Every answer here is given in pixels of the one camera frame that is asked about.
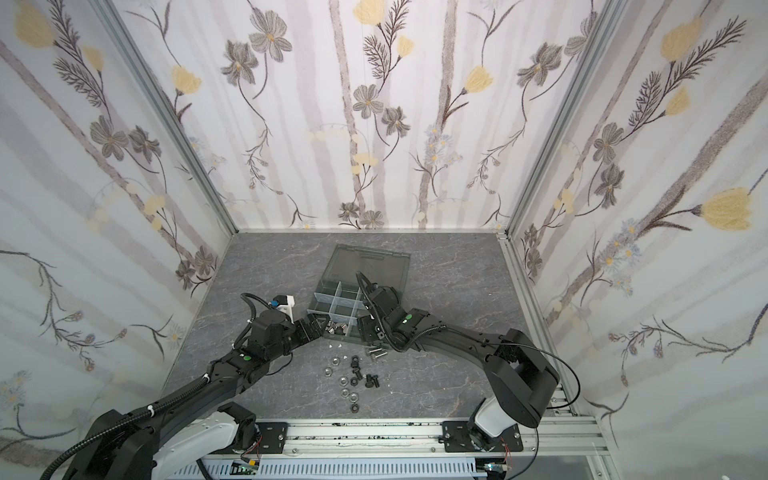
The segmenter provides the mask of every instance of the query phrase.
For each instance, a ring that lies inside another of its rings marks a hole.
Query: wallpapered wall
[[[241,228],[501,228],[601,1],[115,0]]]
[[[766,25],[630,3],[515,232],[627,480],[768,468]]]
[[[87,2],[0,5],[0,471],[154,400],[229,236]]]

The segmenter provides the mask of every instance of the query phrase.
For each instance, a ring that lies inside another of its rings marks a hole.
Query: robotic arm
[[[524,333],[510,329],[500,335],[453,326],[425,310],[404,310],[394,289],[372,284],[360,272],[358,282],[371,314],[358,318],[359,331],[369,345],[440,352],[485,372],[495,397],[478,406],[466,424],[475,449],[497,447],[498,437],[517,422],[538,426],[560,378]],[[320,338],[327,320],[293,322],[281,311],[285,309],[249,293],[242,297],[251,317],[228,354],[211,362],[202,377],[157,402],[125,415],[115,410],[101,415],[86,438],[54,460],[41,480],[49,480],[73,456],[64,480],[162,479],[209,452],[252,445],[259,438],[256,416],[236,403],[203,421],[196,419],[249,389],[273,360]],[[250,299],[267,309],[257,316]],[[285,299],[278,296],[273,303],[284,304]]]

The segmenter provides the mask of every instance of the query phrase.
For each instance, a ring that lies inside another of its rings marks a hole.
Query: gray marble tabletop
[[[470,329],[528,332],[495,235],[491,233],[239,233],[171,370],[164,394],[204,372],[229,351],[249,317],[240,293],[270,299],[296,297],[294,316],[306,315],[313,291],[337,243],[411,254],[404,306],[428,310]],[[491,395],[485,374],[475,366],[437,353],[390,352],[378,362],[365,348],[319,339],[296,350],[282,372],[267,376],[236,397],[260,418],[416,418],[472,414]],[[341,396],[341,376],[351,376],[349,358],[361,357],[362,373],[377,374],[380,388],[361,383],[360,411]],[[342,359],[333,375],[323,370]],[[272,371],[285,363],[279,359]]]

